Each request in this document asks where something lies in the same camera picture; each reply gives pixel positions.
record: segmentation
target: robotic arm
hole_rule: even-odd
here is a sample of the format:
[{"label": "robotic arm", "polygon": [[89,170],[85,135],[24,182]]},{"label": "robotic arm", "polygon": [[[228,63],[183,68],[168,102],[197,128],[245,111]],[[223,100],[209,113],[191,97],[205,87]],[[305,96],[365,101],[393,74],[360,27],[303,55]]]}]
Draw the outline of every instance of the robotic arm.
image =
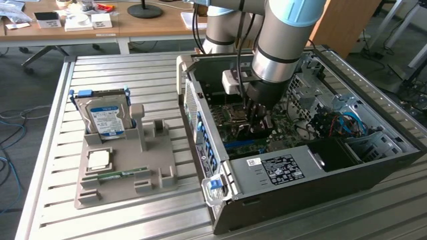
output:
[{"label": "robotic arm", "polygon": [[[251,65],[252,80],[245,116],[251,131],[268,128],[271,110],[280,101],[292,78],[315,24],[321,17],[327,0],[187,0],[209,6],[207,34],[203,48],[207,53],[235,51],[241,12],[256,14],[248,38],[253,39],[260,28]],[[251,17],[245,16],[243,31]]]}]

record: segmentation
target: desk lamp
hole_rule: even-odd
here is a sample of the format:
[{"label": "desk lamp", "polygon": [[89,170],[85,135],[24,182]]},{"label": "desk lamp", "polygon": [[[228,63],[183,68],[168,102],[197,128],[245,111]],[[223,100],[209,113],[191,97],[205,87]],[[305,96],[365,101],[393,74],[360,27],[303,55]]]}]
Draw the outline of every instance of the desk lamp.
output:
[{"label": "desk lamp", "polygon": [[145,5],[145,0],[140,0],[140,4],[127,8],[127,13],[139,19],[152,19],[161,16],[163,10],[157,6]]}]

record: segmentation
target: blue hard drive label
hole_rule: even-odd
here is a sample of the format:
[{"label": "blue hard drive label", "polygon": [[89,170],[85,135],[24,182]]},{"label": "blue hard drive label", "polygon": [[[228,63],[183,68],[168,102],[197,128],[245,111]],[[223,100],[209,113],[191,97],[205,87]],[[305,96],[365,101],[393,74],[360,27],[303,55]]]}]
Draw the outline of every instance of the blue hard drive label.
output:
[{"label": "blue hard drive label", "polygon": [[261,161],[261,165],[273,185],[304,178],[304,174],[291,154]]},{"label": "blue hard drive label", "polygon": [[100,135],[116,138],[125,131],[117,106],[95,107],[91,109],[93,123]]}]

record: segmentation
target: green circuit board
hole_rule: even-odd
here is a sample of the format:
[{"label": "green circuit board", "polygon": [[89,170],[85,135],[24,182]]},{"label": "green circuit board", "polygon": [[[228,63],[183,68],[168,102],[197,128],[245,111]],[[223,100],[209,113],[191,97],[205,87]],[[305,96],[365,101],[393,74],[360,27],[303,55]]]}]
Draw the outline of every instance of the green circuit board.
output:
[{"label": "green circuit board", "polygon": [[229,159],[249,157],[257,154],[293,148],[303,141],[289,120],[277,105],[272,113],[273,130],[265,138],[239,141],[236,131],[247,123],[243,105],[237,103],[211,106],[216,128]]}]

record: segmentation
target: slotted metal surface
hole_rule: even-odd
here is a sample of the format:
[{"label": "slotted metal surface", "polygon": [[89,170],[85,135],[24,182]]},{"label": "slotted metal surface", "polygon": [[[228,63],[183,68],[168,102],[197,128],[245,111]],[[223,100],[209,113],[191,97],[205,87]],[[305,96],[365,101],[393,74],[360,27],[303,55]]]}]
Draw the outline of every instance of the slotted metal surface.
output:
[{"label": "slotted metal surface", "polygon": [[[425,157],[395,172],[371,190],[213,236],[177,105],[175,59],[180,54],[189,53],[89,56],[64,64],[16,239],[381,240],[425,236]],[[337,66],[344,64],[332,53],[327,57]],[[348,69],[349,77],[356,75],[343,66],[340,69]],[[77,210],[72,201],[84,124],[67,92],[69,89],[105,90],[124,85],[131,89],[132,103],[145,105],[143,120],[148,122],[163,117],[171,126],[179,189]],[[381,106],[391,107],[389,113],[395,114],[397,108],[387,98],[372,92],[373,88],[365,90],[376,101],[385,101]],[[425,139],[424,128],[403,112],[396,114],[401,115],[395,117],[404,119],[400,123],[405,128],[419,139]]]}]

